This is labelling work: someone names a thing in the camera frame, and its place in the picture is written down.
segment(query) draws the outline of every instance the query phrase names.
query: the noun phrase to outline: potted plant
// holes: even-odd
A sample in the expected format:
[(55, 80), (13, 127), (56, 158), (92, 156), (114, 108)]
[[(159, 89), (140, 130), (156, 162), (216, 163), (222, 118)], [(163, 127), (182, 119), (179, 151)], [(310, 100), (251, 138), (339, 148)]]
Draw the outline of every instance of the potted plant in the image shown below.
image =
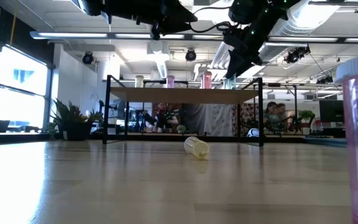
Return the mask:
[(186, 127), (184, 125), (179, 125), (177, 131), (179, 134), (184, 134), (186, 132)]
[(81, 114), (80, 108), (73, 105), (70, 101), (68, 106), (60, 100), (54, 101), (58, 115), (54, 113), (51, 116), (55, 119), (59, 133), (63, 134), (63, 139), (68, 141), (83, 141), (91, 132), (94, 122), (101, 123), (103, 120), (102, 113), (95, 113), (94, 110), (89, 116)]
[[(313, 119), (316, 115), (311, 110), (303, 110), (299, 112), (299, 117), (305, 122), (309, 123), (310, 119)], [(310, 128), (302, 128), (302, 133), (310, 133)]]

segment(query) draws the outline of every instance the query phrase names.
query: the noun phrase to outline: monitor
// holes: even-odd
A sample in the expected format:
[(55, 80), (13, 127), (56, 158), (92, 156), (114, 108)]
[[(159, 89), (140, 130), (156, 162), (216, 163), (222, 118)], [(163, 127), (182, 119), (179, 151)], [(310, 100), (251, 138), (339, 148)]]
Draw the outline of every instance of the monitor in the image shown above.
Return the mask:
[(319, 106), (322, 122), (344, 122), (342, 100), (320, 100)]

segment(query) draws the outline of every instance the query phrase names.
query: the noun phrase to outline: wooden tabletop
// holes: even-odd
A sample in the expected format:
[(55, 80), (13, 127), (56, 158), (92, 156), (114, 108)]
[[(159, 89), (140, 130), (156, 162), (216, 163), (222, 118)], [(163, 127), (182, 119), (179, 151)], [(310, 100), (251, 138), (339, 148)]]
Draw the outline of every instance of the wooden tabletop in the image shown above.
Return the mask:
[(111, 94), (128, 102), (242, 104), (258, 91), (111, 87)]

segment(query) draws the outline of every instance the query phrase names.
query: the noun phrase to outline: black robotic arm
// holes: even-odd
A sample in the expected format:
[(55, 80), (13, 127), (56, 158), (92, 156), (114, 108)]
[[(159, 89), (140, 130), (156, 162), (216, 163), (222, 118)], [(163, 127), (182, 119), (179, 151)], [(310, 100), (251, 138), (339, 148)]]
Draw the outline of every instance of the black robotic arm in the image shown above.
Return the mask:
[[(167, 35), (193, 30), (190, 23), (197, 17), (183, 7), (179, 0), (71, 0), (90, 16), (102, 15), (111, 23), (112, 16), (152, 25), (151, 38), (159, 40), (160, 34)], [(288, 20), (287, 10), (301, 0), (234, 0), (229, 22), (214, 27), (223, 32), (223, 41), (234, 47), (230, 51), (230, 64), (226, 78), (238, 77), (254, 65), (261, 65), (259, 49), (267, 40), (270, 31), (279, 19)], [(345, 0), (326, 0), (343, 2)]]

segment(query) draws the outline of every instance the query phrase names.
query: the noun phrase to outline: green plant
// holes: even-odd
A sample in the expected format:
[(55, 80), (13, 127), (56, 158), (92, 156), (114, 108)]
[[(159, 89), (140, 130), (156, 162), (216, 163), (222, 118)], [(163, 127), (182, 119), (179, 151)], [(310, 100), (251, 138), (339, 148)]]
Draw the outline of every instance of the green plant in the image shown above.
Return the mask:
[(311, 110), (303, 110), (299, 112), (299, 117), (304, 121), (308, 121), (314, 116), (315, 114)]
[(57, 134), (56, 125), (56, 122), (49, 122), (47, 125), (47, 133), (51, 140), (55, 140), (55, 135)]
[(53, 112), (54, 116), (51, 115), (51, 117), (55, 119), (57, 124), (70, 122), (101, 123), (103, 120), (103, 114), (100, 112), (95, 112), (94, 110), (92, 110), (89, 116), (81, 114), (80, 108), (76, 105), (73, 105), (71, 101), (68, 102), (68, 106), (58, 99), (54, 100), (54, 102), (56, 104), (57, 114), (59, 115)]
[(184, 133), (186, 131), (186, 127), (184, 125), (177, 126), (178, 133)]

